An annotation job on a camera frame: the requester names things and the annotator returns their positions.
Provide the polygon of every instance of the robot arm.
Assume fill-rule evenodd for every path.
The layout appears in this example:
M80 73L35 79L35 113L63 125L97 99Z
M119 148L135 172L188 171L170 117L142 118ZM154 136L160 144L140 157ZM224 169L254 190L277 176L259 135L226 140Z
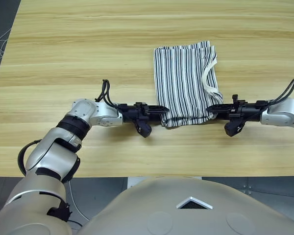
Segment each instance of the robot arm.
M66 223L70 217L64 183L77 171L76 152L94 125L116 126L133 122L147 137L149 121L159 121L167 109L136 103L111 107L106 103L79 99L58 125L52 128L23 164L27 145L19 154L19 166L25 177L15 186L0 211L0 235L71 235Z
M216 119L230 120L225 126L225 132L234 136L242 131L247 121L260 121L264 125L289 126L294 128L294 99L288 96L294 90L294 79L287 89L275 100L258 100L248 103L238 100L234 94L233 104L220 104L208 107L208 111L216 114Z

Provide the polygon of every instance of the wood grain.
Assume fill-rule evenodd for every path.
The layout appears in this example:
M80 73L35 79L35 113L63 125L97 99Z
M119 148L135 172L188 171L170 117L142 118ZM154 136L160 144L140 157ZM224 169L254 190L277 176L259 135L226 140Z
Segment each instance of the wood grain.
M225 102L275 98L294 78L294 0L22 0L0 68L0 176L20 176L21 147L102 79L115 102L156 103L153 49L202 40ZM230 138L224 124L155 126L147 139L93 127L76 176L294 175L294 129L248 123Z

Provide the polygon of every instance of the silver robot arm segment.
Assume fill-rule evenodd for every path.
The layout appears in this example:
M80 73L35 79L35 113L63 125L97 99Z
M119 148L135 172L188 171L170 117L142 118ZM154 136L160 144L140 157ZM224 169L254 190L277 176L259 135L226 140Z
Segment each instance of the silver robot arm segment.
M269 106L262 112L260 122L264 125L294 128L294 99L287 98L281 103Z
M31 152L26 176L0 211L0 235L71 235L63 183L80 163L76 152L93 125L122 125L123 117L105 103L79 99Z

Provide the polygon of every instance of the striped bag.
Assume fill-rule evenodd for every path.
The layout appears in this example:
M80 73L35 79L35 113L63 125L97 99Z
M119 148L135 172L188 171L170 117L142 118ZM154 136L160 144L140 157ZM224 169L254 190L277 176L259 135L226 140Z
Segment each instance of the striped bag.
M154 50L157 101L170 109L161 116L163 126L200 124L215 118L206 108L223 103L216 63L217 53L209 41Z

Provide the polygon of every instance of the floor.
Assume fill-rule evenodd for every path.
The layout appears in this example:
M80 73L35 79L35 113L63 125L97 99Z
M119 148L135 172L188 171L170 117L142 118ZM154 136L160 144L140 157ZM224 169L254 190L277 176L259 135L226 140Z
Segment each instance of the floor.
M0 0L0 36L7 32L14 21L20 0ZM1 39L7 39L8 33ZM294 220L294 177L203 177L229 185L267 204ZM0 177L0 208L20 178ZM127 178L77 178L71 181L76 205L91 218L127 187ZM73 211L70 219L85 224L84 219L73 206L69 186L66 185L67 200ZM71 223L73 234L79 227Z

